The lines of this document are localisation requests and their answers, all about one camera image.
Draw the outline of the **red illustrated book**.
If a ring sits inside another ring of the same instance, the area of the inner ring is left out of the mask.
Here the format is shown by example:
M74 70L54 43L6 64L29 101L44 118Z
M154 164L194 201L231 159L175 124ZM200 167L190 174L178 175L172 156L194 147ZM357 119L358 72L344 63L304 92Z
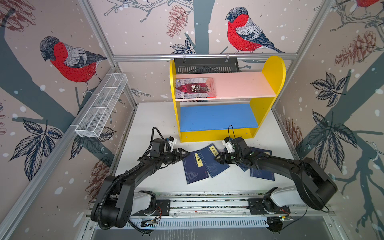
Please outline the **red illustrated book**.
M176 79L175 98L179 100L216 98L213 78Z

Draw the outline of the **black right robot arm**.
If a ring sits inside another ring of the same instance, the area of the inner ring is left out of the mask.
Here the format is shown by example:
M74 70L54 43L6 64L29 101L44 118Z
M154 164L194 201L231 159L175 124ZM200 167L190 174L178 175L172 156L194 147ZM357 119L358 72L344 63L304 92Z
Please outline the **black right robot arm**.
M338 190L335 182L311 158L290 160L275 157L266 151L248 147L242 138L226 140L225 145L230 145L231 149L215 156L216 162L242 165L289 178L294 182L301 200L314 210L323 210Z

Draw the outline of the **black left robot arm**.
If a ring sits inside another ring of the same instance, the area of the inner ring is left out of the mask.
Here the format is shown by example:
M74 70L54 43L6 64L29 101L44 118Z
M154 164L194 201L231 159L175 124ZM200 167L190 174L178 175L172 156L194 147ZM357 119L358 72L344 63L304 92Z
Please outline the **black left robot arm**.
M142 212L145 215L162 213L157 205L156 194L152 191L139 191L135 189L146 178L155 174L158 170L182 161L190 155L190 152L171 146L174 138L155 138L159 133L157 127L152 128L151 141L138 164L132 169L118 176L108 176L104 179L92 208L91 220L98 223L102 230L113 227L123 228L131 225L143 235L149 235L150 230L137 227L131 216Z

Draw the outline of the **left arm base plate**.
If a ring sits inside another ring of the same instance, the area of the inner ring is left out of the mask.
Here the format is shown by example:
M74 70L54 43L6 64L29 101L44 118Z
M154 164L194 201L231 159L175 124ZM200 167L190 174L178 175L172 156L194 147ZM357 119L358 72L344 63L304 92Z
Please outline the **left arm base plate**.
M143 210L143 216L169 216L171 209L171 201L170 200L157 200L156 206L154 208L150 208L149 210Z

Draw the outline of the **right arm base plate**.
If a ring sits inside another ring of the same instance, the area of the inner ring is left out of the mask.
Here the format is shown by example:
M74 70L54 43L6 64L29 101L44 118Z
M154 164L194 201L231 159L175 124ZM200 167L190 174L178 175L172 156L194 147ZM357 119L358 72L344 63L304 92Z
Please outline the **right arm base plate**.
M289 207L279 207L269 199L248 199L251 215L290 215Z

